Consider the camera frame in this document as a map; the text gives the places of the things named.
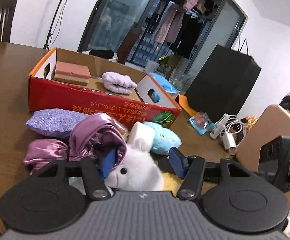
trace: box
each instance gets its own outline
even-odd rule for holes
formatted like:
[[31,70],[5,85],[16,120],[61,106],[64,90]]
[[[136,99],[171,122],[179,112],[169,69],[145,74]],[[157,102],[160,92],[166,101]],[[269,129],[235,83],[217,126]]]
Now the box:
[[[91,79],[87,86],[54,81],[57,61],[84,65]],[[115,94],[104,88],[99,79],[103,73],[113,71],[129,75],[138,84],[130,95]],[[154,102],[152,93],[160,100]],[[170,127],[181,111],[179,104],[149,74],[99,57],[65,49],[51,49],[29,74],[29,110],[60,108],[93,114],[105,112],[119,122],[132,127],[137,121],[149,121]]]

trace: satin fabric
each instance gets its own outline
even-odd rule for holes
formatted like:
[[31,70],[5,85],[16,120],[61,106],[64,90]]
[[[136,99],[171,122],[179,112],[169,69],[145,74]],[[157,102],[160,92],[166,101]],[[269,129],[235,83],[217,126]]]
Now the satin fabric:
[[[109,149],[117,149],[116,162],[119,165],[126,153],[126,143],[116,128],[114,120],[105,113],[92,114],[79,122],[69,137],[69,161],[80,161],[86,156],[104,157]],[[66,159],[68,146],[56,139],[40,139],[29,144],[23,160],[25,166],[32,167],[31,173],[49,162]]]

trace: screw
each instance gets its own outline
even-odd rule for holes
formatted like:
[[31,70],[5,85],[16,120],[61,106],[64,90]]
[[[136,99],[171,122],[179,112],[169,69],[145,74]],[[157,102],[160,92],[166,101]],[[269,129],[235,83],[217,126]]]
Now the screw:
[[182,197],[186,198],[195,196],[195,192],[191,189],[182,189],[179,193]]
[[106,190],[98,189],[93,192],[93,197],[95,198],[105,198],[107,197],[108,193]]

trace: light blue fluffy toy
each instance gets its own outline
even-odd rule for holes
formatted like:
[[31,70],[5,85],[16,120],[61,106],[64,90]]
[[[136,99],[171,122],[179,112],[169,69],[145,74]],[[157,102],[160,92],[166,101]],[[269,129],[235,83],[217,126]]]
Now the light blue fluffy toy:
[[168,128],[163,128],[160,124],[153,122],[143,122],[143,124],[155,130],[154,142],[151,151],[160,154],[168,155],[171,147],[178,148],[181,146],[182,141],[173,131]]

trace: wooden table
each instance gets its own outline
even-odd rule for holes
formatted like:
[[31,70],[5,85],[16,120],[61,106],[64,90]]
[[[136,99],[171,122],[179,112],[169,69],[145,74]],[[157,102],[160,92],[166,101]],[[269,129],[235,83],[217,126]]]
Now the wooden table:
[[[28,74],[44,49],[0,42],[0,197],[28,176],[22,165],[28,144],[41,138],[24,123],[31,117],[28,111]],[[200,155],[209,162],[227,156],[209,136],[199,136],[188,123],[189,115],[180,114],[172,130],[183,141],[180,150],[185,155]],[[204,190],[211,185],[204,185]],[[0,232],[5,228],[0,220]]]

